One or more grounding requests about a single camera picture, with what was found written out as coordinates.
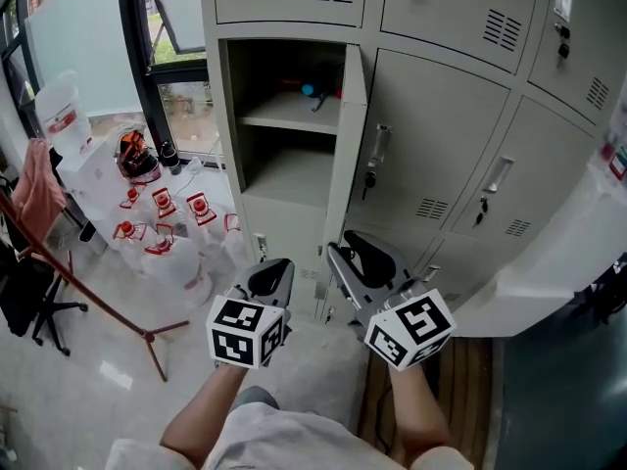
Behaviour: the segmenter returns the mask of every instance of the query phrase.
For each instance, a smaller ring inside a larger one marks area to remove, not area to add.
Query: pink cloth
[[[13,195],[18,218],[39,240],[66,206],[66,196],[52,172],[48,144],[42,139],[28,141],[26,161]]]

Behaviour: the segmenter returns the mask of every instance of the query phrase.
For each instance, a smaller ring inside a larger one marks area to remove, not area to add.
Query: person
[[[341,424],[279,409],[260,387],[236,397],[248,369],[223,363],[169,423],[160,444],[118,440],[106,470],[401,469]],[[420,365],[390,369],[397,434],[411,470],[472,470]]]

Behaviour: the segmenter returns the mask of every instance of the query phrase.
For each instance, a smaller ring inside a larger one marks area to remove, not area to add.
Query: locker shelf
[[[326,210],[332,170],[331,153],[281,148],[247,179],[243,193]]]
[[[316,99],[300,92],[279,92],[246,112],[238,121],[244,125],[337,134],[340,100],[329,96],[317,112],[312,112],[315,103]]]

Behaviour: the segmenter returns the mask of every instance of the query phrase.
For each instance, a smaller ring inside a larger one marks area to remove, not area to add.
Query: gray shirt
[[[231,412],[209,455],[208,470],[342,470],[402,467],[339,423],[315,414],[276,410],[264,403]],[[106,470],[194,470],[177,452],[131,440],[114,442]],[[451,447],[422,454],[411,470],[472,470]]]

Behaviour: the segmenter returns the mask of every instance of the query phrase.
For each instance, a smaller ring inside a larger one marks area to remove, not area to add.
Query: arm
[[[451,434],[419,365],[397,371],[390,367],[397,434],[409,467],[429,449],[445,446]]]
[[[216,445],[248,369],[223,363],[200,392],[170,421],[160,445],[185,456],[198,469]]]

